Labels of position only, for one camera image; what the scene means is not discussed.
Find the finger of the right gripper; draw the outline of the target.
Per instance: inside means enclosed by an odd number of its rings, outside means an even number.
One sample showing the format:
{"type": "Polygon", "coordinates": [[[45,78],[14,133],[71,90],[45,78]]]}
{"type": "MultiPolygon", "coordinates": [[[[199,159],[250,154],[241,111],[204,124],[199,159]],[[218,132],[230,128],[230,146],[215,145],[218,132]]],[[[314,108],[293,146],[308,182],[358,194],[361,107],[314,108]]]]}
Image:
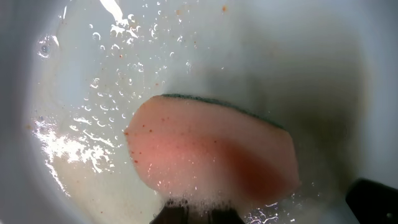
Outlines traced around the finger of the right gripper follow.
{"type": "Polygon", "coordinates": [[[397,224],[397,189],[357,179],[345,197],[360,224],[397,224]]]}

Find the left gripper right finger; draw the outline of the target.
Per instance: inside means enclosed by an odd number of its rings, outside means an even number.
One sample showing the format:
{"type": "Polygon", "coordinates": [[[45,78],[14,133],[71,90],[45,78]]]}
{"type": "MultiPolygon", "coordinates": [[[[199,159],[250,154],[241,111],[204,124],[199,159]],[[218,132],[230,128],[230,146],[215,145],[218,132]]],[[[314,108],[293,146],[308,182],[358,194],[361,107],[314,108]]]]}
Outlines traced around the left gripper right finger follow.
{"type": "Polygon", "coordinates": [[[244,224],[231,202],[216,203],[208,211],[209,224],[244,224]]]}

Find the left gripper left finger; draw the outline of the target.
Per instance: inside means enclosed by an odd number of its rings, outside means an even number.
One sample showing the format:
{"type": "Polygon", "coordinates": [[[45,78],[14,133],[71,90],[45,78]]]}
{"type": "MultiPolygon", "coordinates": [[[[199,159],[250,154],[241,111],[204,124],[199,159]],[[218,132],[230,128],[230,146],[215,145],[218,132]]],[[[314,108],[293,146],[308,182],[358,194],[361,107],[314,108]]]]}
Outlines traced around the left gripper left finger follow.
{"type": "Polygon", "coordinates": [[[187,224],[189,206],[185,199],[168,199],[150,224],[187,224]]]}

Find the pink sponge with green scourer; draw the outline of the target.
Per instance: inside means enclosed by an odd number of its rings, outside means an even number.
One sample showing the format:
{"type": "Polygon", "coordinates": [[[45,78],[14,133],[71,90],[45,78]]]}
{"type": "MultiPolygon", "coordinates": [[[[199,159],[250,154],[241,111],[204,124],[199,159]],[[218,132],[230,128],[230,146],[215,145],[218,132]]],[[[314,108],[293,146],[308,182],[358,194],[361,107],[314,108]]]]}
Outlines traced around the pink sponge with green scourer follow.
{"type": "Polygon", "coordinates": [[[290,134],[230,106],[154,96],[124,136],[138,176],[163,196],[270,203],[300,185],[290,134]]]}

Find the light blue plate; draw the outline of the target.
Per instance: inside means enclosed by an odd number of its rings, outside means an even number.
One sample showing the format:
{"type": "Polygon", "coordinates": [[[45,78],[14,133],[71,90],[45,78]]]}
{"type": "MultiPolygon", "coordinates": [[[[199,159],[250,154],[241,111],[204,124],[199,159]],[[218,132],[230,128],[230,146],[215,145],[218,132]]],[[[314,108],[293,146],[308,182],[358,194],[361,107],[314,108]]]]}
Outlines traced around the light blue plate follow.
{"type": "Polygon", "coordinates": [[[1,222],[149,223],[124,130],[155,95],[225,101],[285,128],[301,185],[275,202],[186,197],[208,223],[359,223],[397,189],[396,1],[2,1],[1,222]]]}

